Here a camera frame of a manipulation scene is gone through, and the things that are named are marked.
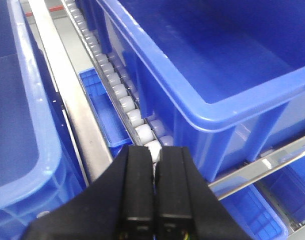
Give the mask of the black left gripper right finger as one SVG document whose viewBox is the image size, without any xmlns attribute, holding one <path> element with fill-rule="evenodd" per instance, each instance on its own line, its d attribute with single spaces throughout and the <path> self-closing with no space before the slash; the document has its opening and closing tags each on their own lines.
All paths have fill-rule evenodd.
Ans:
<svg viewBox="0 0 305 240">
<path fill-rule="evenodd" d="M 164 146 L 155 172 L 158 240 L 250 240 L 196 168 L 188 148 Z"/>
</svg>

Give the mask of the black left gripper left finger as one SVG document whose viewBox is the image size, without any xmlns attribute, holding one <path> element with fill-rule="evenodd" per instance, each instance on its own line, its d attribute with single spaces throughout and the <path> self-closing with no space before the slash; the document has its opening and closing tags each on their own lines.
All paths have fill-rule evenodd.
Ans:
<svg viewBox="0 0 305 240">
<path fill-rule="evenodd" d="M 24 240 L 151 240 L 153 163 L 145 146 L 123 146 L 97 180 L 32 221 Z"/>
</svg>

